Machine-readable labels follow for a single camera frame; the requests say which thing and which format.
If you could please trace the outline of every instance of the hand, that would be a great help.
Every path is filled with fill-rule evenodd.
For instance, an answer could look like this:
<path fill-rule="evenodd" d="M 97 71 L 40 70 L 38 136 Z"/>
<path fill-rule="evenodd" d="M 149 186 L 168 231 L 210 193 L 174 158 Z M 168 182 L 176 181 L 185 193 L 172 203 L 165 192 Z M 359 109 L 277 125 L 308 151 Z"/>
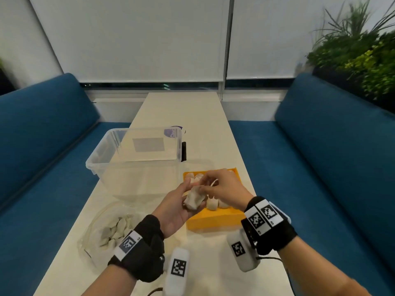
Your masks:
<path fill-rule="evenodd" d="M 197 211 L 188 211 L 184 208 L 182 203 L 186 196 L 182 196 L 184 192 L 192 189 L 198 183 L 191 184 L 190 178 L 185 178 L 177 189 L 170 191 L 158 207 L 153 211 L 152 215 L 158 218 L 160 222 L 160 229 L 162 230 L 165 238 L 170 237 L 193 215 L 199 213 L 205 206 L 206 202 L 203 201 Z"/>
<path fill-rule="evenodd" d="M 211 187 L 210 184 L 218 179 L 218 185 Z M 244 211 L 248 202 L 254 197 L 239 181 L 234 172 L 227 169 L 209 170 L 198 183 L 200 193 L 208 194 L 210 198 L 216 199 Z"/>

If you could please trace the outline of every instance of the blue sofa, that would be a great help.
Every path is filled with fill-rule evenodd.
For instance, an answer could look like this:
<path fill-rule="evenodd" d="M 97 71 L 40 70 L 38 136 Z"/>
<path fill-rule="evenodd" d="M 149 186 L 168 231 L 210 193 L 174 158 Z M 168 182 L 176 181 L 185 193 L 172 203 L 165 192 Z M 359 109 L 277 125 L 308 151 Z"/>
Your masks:
<path fill-rule="evenodd" d="M 86 159 L 104 134 L 71 74 L 0 97 L 0 295 L 33 295 L 98 177 Z"/>
<path fill-rule="evenodd" d="M 395 295 L 395 115 L 310 74 L 276 121 L 230 121 L 257 195 L 372 295 Z"/>

